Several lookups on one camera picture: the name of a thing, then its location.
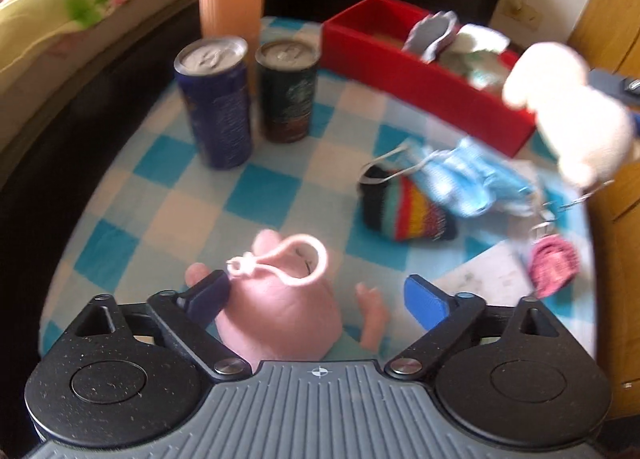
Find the red box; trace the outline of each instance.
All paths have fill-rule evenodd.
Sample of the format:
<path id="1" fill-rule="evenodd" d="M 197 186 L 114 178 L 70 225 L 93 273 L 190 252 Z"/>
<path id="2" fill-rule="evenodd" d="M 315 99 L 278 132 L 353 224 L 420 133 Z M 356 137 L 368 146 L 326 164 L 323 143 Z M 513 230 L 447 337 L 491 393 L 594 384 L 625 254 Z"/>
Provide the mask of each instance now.
<path id="1" fill-rule="evenodd" d="M 411 28 L 428 14 L 398 0 L 359 2 L 322 26 L 320 65 L 398 97 L 515 156 L 536 128 L 533 115 L 511 110 L 498 97 L 474 89 L 437 63 L 425 64 L 401 51 Z M 500 58 L 510 68 L 518 59 L 511 51 Z"/>

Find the can pull tab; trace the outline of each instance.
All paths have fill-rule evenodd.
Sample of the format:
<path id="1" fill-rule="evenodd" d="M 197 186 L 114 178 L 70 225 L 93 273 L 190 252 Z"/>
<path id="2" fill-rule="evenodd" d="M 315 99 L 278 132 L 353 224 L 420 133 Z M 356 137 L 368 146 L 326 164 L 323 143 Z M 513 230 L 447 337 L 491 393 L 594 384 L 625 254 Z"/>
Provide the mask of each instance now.
<path id="1" fill-rule="evenodd" d="M 202 58 L 198 61 L 198 67 L 209 67 L 211 69 L 215 68 L 222 62 L 224 58 L 224 54 L 226 51 L 229 51 L 227 48 L 225 49 L 212 49 L 210 51 L 205 52 L 202 55 Z"/>
<path id="2" fill-rule="evenodd" d="M 302 49 L 298 46 L 288 46 L 287 49 L 278 53 L 278 60 L 295 60 L 302 53 Z"/>

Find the blue and white checkered pattern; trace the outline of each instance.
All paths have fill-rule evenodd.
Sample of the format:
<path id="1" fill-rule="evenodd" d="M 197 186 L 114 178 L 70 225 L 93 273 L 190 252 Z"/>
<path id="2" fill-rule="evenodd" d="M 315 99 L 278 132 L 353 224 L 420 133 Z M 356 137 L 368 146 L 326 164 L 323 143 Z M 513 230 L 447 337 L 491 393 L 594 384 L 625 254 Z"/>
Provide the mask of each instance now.
<path id="1" fill-rule="evenodd" d="M 265 19 L 264 42 L 283 36 L 317 43 L 319 26 Z M 104 175 L 68 242 L 42 313 L 41 351 L 92 296 L 107 292 L 129 303 L 184 288 L 189 264 L 223 267 L 250 249 L 263 227 L 284 235 L 311 233 L 324 242 L 350 333 L 361 323 L 354 285 L 382 290 L 392 311 L 386 356 L 419 336 L 402 301 L 408 274 L 437 279 L 506 238 L 523 257 L 529 253 L 534 220 L 504 214 L 460 220 L 457 239 L 444 242 L 397 243 L 364 226 L 356 181 L 365 163 L 407 136 L 446 148 L 463 135 L 434 116 L 320 71 L 310 134 L 286 146 L 258 137 L 248 163 L 212 171 L 196 154 L 182 101 L 170 86 Z M 534 162 L 549 200 L 562 204 L 576 197 L 539 136 L 519 157 Z M 586 213 L 577 206 L 558 218 L 559 230 L 578 249 L 581 272 L 546 304 L 593 355 L 594 266 Z"/>

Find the pink plush toy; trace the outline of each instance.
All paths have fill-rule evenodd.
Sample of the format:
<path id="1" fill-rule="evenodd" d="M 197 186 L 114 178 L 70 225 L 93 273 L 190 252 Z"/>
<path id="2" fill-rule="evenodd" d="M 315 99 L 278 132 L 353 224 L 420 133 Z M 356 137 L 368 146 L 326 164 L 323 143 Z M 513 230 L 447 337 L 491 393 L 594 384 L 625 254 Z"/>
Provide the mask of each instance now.
<path id="1" fill-rule="evenodd" d="M 300 245 L 318 253 L 313 271 L 296 252 Z M 377 354 L 389 319 L 382 295 L 361 283 L 356 286 L 364 318 L 358 345 L 342 330 L 340 308 L 324 278 L 328 258 L 320 241 L 310 235 L 282 240 L 279 233 L 263 230 L 252 250 L 227 261 L 231 293 L 216 326 L 220 340 L 254 371 L 261 360 L 315 362 Z M 205 264 L 191 264 L 185 281 L 191 287 L 209 273 Z"/>

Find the dark green can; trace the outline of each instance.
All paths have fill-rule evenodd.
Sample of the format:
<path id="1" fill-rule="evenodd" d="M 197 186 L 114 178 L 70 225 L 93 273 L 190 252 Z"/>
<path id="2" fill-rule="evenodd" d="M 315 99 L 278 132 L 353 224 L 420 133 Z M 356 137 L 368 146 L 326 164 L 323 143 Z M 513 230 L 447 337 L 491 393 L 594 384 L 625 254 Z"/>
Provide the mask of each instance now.
<path id="1" fill-rule="evenodd" d="M 314 46 L 289 38 L 255 54 L 262 130 L 270 142 L 289 144 L 309 133 L 319 58 Z"/>

